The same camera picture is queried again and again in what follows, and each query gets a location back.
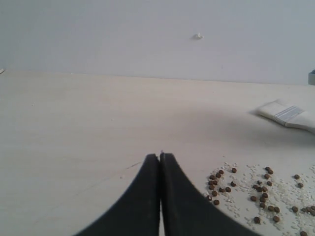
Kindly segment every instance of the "wall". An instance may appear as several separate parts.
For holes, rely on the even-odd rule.
[[[0,67],[306,84],[314,0],[0,0]],[[191,37],[200,32],[202,40]]]

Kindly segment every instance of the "seed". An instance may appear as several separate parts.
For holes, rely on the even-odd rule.
[[[265,203],[265,202],[266,202],[266,199],[265,199],[265,198],[263,198],[263,197],[260,197],[260,199],[259,199],[259,200],[260,200],[260,202],[261,202],[261,203]]]
[[[273,207],[273,206],[268,206],[268,211],[274,211],[275,210],[275,208]]]
[[[260,203],[259,207],[265,209],[266,208],[266,204],[265,203]]]
[[[294,213],[297,213],[297,212],[299,211],[299,208],[297,208],[296,206],[293,206],[293,207],[292,207],[292,211],[293,211]]]
[[[256,216],[256,217],[254,218],[254,222],[255,222],[256,224],[260,224],[260,218]]]
[[[257,197],[251,196],[251,201],[252,201],[252,202],[256,202],[256,201],[257,201]]]
[[[280,218],[279,217],[277,217],[276,215],[274,216],[274,218],[273,218],[273,220],[274,220],[274,222],[279,222],[280,221]]]

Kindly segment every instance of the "brown seed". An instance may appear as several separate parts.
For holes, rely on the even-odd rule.
[[[252,202],[256,202],[256,201],[257,201],[257,197],[251,196],[251,201],[252,201]]]
[[[273,220],[274,220],[274,222],[279,222],[280,221],[280,218],[279,217],[277,217],[276,215],[272,218]]]
[[[265,203],[260,203],[259,207],[265,209],[266,208],[266,204]]]
[[[279,212],[280,212],[280,208],[277,207],[277,206],[275,206],[275,209],[274,209],[274,210],[275,210],[276,213],[279,213]]]
[[[260,224],[260,218],[256,216],[256,217],[254,218],[254,222],[255,222],[256,224]]]
[[[299,211],[299,208],[297,208],[296,206],[293,206],[293,207],[292,207],[292,211],[293,211],[294,213],[297,213],[297,212]]]
[[[275,210],[275,208],[273,207],[273,206],[268,206],[268,211],[274,211]]]
[[[268,197],[269,197],[268,194],[266,194],[266,193],[263,193],[261,196],[262,196],[263,198],[268,198]]]
[[[265,199],[265,198],[263,198],[263,197],[260,197],[260,199],[259,199],[259,200],[260,200],[260,202],[261,202],[261,203],[265,203],[265,202],[266,202],[266,199]]]

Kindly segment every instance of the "white paintbrush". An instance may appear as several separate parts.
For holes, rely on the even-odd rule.
[[[259,107],[257,113],[284,127],[305,129],[315,134],[315,117],[303,109],[286,104],[281,100]]]

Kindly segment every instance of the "table surface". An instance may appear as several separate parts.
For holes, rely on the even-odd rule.
[[[225,162],[236,163],[240,181],[247,165],[271,166],[285,181],[314,177],[315,136],[253,114],[278,98],[315,113],[314,86],[5,71],[0,235],[73,235],[123,194],[147,154],[161,150],[175,154],[200,192]],[[240,193],[240,217],[219,207],[247,225],[258,211]],[[290,220],[285,231],[296,235]],[[270,222],[255,230],[283,235]]]

